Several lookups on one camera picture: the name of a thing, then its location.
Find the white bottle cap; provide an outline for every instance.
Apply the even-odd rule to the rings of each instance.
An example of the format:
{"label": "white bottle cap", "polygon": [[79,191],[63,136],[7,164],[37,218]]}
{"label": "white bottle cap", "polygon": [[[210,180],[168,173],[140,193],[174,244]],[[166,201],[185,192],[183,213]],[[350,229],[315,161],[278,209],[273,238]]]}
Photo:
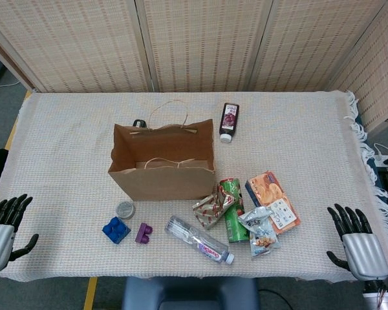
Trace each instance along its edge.
{"label": "white bottle cap", "polygon": [[228,253],[228,256],[226,258],[226,263],[231,265],[234,259],[234,255],[232,253]]}
{"label": "white bottle cap", "polygon": [[230,143],[232,141],[232,137],[229,134],[221,134],[220,141]]}
{"label": "white bottle cap", "polygon": [[135,207],[132,202],[123,201],[116,207],[116,213],[120,218],[128,220],[133,217],[135,213]]}

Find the paper bag handle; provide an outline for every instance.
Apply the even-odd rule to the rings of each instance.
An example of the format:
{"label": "paper bag handle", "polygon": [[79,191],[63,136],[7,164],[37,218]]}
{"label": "paper bag handle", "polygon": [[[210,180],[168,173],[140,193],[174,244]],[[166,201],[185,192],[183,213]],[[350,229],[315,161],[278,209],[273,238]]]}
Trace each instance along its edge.
{"label": "paper bag handle", "polygon": [[151,117],[152,117],[152,115],[154,114],[154,112],[155,112],[156,110],[161,109],[164,105],[167,105],[168,103],[176,102],[176,101],[182,102],[182,103],[184,104],[184,106],[186,107],[186,118],[184,119],[184,122],[183,122],[182,125],[181,125],[181,128],[182,128],[182,127],[186,124],[187,119],[188,119],[188,106],[187,106],[187,103],[185,103],[184,101],[179,100],[179,99],[170,100],[170,101],[168,101],[168,102],[165,102],[165,103],[161,104],[159,107],[155,108],[155,109],[151,112],[151,114],[149,115],[149,119],[148,119],[148,123],[147,123],[147,128],[148,128],[149,130],[151,130],[151,126],[150,126],[150,124],[151,124]]}
{"label": "paper bag handle", "polygon": [[147,161],[145,163],[144,169],[147,169],[147,165],[149,163],[151,163],[153,160],[165,160],[165,161],[168,161],[170,163],[176,163],[177,164],[177,168],[179,168],[180,164],[182,164],[182,163],[189,163],[189,162],[193,161],[194,158],[190,158],[189,160],[182,160],[182,161],[172,161],[172,160],[166,160],[165,158],[162,158],[162,157],[155,157],[155,158],[152,158],[152,159],[150,159],[149,161]]}

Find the pringles can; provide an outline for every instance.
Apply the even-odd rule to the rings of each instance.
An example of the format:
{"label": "pringles can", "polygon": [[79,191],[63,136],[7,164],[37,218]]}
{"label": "pringles can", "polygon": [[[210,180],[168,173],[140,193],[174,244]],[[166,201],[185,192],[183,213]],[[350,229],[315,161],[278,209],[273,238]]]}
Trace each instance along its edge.
{"label": "pringles can", "polygon": [[230,192],[235,198],[235,203],[224,213],[226,219],[227,237],[232,242],[248,242],[248,230],[237,220],[237,217],[244,214],[243,197],[241,196],[239,179],[228,178],[220,181],[222,188]]}

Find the floor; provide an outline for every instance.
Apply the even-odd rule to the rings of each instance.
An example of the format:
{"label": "floor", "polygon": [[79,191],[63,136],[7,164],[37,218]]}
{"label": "floor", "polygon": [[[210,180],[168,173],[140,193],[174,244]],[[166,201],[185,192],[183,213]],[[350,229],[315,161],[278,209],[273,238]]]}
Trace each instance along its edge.
{"label": "floor", "polygon": [[[0,84],[9,84],[15,77],[4,72]],[[25,96],[21,84],[0,88],[0,148],[16,120]],[[388,146],[388,132],[378,136]],[[0,282],[0,310],[4,309],[83,309],[88,278],[51,278],[32,282],[15,282],[6,278]],[[94,309],[119,309],[126,285],[125,278],[102,277],[98,279]],[[302,281],[294,278],[262,278],[259,287],[282,294],[293,309],[341,310],[365,309],[361,282],[330,284],[323,280]],[[287,310],[289,307],[273,293],[261,292],[261,309]]]}

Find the woven tablecloth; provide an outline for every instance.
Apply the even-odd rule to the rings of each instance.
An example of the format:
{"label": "woven tablecloth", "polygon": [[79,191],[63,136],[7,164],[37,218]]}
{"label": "woven tablecloth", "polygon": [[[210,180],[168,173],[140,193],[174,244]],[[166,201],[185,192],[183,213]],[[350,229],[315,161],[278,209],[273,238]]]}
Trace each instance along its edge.
{"label": "woven tablecloth", "polygon": [[[107,171],[114,124],[148,120],[151,128],[214,119],[216,181],[274,171],[302,224],[279,237],[281,248],[250,258],[248,243],[230,244],[232,265],[217,264],[164,232],[172,214],[200,227],[195,201],[136,202],[126,224],[131,233],[112,243],[102,227],[116,206],[130,200]],[[240,104],[230,144],[219,140],[225,102]],[[361,160],[360,133],[353,131],[354,98],[343,92],[33,94],[19,113],[16,134],[0,180],[0,201],[27,193],[34,197],[14,248],[34,233],[38,244],[0,272],[19,281],[55,276],[295,276],[307,280],[353,279],[326,255],[344,258],[327,207],[334,203],[364,211],[388,261],[388,210],[381,211],[371,175]],[[253,203],[242,186],[244,207]],[[141,222],[153,227],[147,245],[136,243]],[[227,243],[221,220],[210,234]]]}

